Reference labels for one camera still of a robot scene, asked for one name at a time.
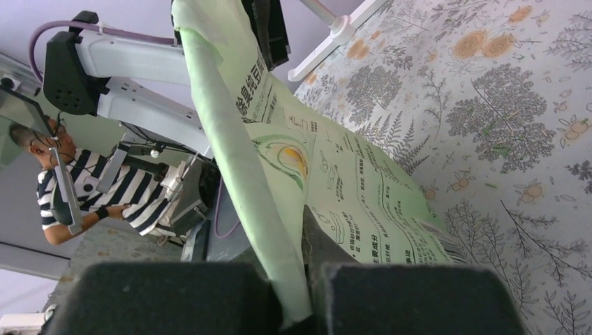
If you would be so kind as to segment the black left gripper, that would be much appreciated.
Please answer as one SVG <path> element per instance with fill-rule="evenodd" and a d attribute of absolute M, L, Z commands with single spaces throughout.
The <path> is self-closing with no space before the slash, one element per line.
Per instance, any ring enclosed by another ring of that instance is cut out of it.
<path fill-rule="evenodd" d="M 279 0 L 241 0 L 249 16 L 268 70 L 287 63 L 291 53 L 281 2 Z"/>

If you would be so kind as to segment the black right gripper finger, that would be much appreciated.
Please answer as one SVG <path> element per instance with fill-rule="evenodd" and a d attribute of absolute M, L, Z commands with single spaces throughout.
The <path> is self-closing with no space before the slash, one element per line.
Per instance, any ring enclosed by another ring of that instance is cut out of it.
<path fill-rule="evenodd" d="M 304 206 L 302 226 L 302 255 L 304 269 L 311 296 L 317 295 L 321 281 L 321 267 L 326 262 L 358 263 L 325 233 L 320 220 L 308 205 Z"/>

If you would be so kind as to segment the green cat litter bag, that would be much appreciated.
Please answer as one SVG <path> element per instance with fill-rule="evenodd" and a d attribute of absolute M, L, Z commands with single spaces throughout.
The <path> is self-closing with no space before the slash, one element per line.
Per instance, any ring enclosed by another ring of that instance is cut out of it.
<path fill-rule="evenodd" d="M 247 124 L 244 151 L 214 154 L 289 327 L 312 313 L 301 250 L 304 206 L 358 262 L 444 265 L 454 245 L 423 193 L 381 148 L 299 101 L 288 127 Z"/>

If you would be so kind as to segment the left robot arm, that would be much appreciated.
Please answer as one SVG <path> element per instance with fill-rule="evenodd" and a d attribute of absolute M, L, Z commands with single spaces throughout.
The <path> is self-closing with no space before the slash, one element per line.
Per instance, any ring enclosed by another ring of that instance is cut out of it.
<path fill-rule="evenodd" d="M 287 129 L 300 103 L 268 69 L 245 2 L 171 9 L 174 38 L 102 28 L 93 12 L 64 22 L 45 48 L 46 98 L 208 157 L 247 150 L 247 124 Z"/>

